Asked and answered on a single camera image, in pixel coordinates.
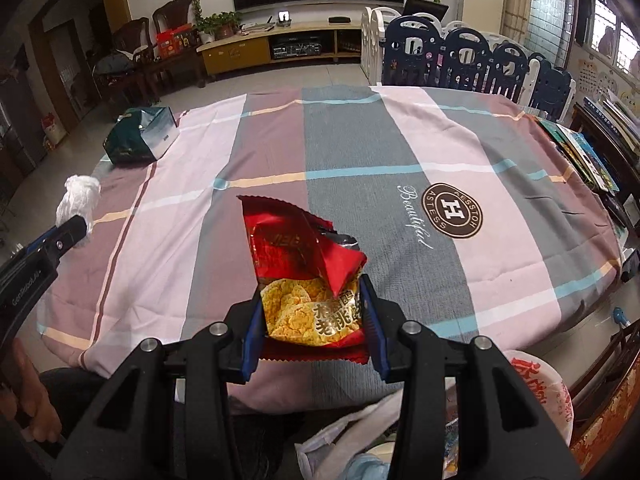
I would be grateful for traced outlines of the person's left hand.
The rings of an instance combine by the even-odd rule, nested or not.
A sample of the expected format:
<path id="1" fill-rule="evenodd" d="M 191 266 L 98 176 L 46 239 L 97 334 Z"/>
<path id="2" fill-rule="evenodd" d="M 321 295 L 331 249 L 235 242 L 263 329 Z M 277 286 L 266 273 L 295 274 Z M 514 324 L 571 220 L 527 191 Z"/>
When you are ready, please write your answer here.
<path id="1" fill-rule="evenodd" d="M 11 382 L 9 388 L 1 389 L 1 414 L 7 420 L 12 420 L 18 411 L 24 412 L 30 417 L 29 431 L 36 441 L 56 442 L 62 430 L 60 418 L 18 338 L 12 341 L 8 356 L 14 359 L 21 383 L 16 386 Z"/>

